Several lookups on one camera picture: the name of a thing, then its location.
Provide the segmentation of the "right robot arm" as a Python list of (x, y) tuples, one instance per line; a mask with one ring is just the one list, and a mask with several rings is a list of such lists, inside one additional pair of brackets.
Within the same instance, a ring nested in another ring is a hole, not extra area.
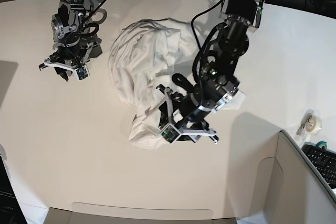
[(90, 76), (87, 63), (102, 54), (100, 24), (92, 20), (101, 6), (95, 7), (93, 0), (60, 0), (51, 19), (55, 52), (39, 65), (40, 70), (53, 68), (65, 81)]

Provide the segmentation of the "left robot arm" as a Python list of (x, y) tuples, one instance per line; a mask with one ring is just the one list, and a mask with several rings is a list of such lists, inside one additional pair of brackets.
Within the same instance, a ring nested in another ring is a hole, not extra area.
[(221, 0), (223, 22), (212, 28), (193, 61), (195, 84), (175, 73), (172, 81), (184, 89), (186, 95), (162, 84), (157, 87), (165, 95), (165, 102), (160, 106), (160, 135), (168, 143), (195, 143), (201, 136), (218, 143), (216, 131), (210, 128), (205, 117), (219, 111), (239, 91), (234, 72), (238, 59), (249, 47), (247, 31), (256, 31), (260, 26), (264, 2)]

